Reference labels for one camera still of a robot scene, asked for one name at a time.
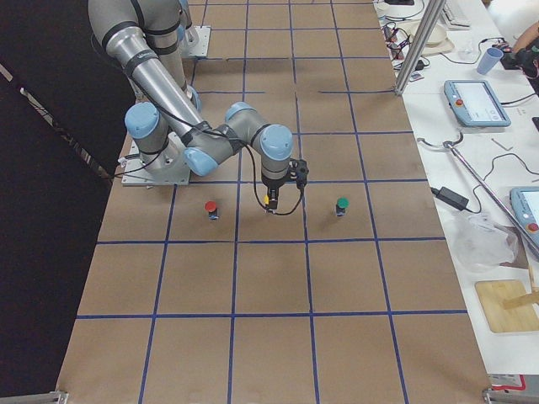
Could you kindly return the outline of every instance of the metal base plate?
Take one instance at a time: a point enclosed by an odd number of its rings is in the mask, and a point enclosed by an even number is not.
[[[199,41],[195,46],[184,49],[181,56],[184,59],[204,59],[208,57],[208,48],[210,47],[210,26],[195,27],[199,36]]]
[[[173,142],[181,151],[185,149],[184,144],[175,133],[168,135],[168,138]],[[138,153],[138,147],[135,142],[131,144],[131,154]],[[139,170],[135,173],[124,174],[121,180],[122,185],[135,186],[135,187],[151,187],[154,185],[188,185],[191,170],[183,158],[177,158],[166,169],[159,173],[150,173],[146,169],[142,168],[142,163],[138,158],[129,160],[125,166],[124,172],[127,173],[131,170]]]

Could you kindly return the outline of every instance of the metal pole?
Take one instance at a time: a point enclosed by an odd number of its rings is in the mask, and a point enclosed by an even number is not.
[[[462,163],[462,165],[466,168],[466,170],[468,170],[468,172],[481,184],[483,189],[487,192],[488,196],[490,196],[490,198],[492,198],[494,203],[507,215],[511,223],[516,227],[516,229],[519,231],[522,237],[528,242],[534,254],[537,257],[539,257],[539,247],[535,244],[530,234],[523,227],[523,225],[521,225],[519,221],[513,216],[513,213],[505,207],[502,201],[499,200],[499,198],[496,196],[494,191],[488,186],[487,183],[484,182],[481,176],[473,169],[473,167],[468,163],[468,161],[464,158],[464,156],[450,142],[445,143],[444,146],[447,147],[449,150],[451,150],[451,153],[453,153],[453,156],[455,156]]]
[[[403,95],[404,89],[408,84],[410,75],[415,70],[421,52],[423,52],[424,45],[427,43],[427,39],[430,37],[432,30],[436,26],[436,21],[440,17],[440,13],[446,0],[429,0],[429,4],[424,11],[423,18],[419,23],[417,32],[414,35],[414,42],[410,46],[410,50],[406,55],[406,59],[403,62],[400,72],[397,76],[397,83],[395,85],[395,94]]]

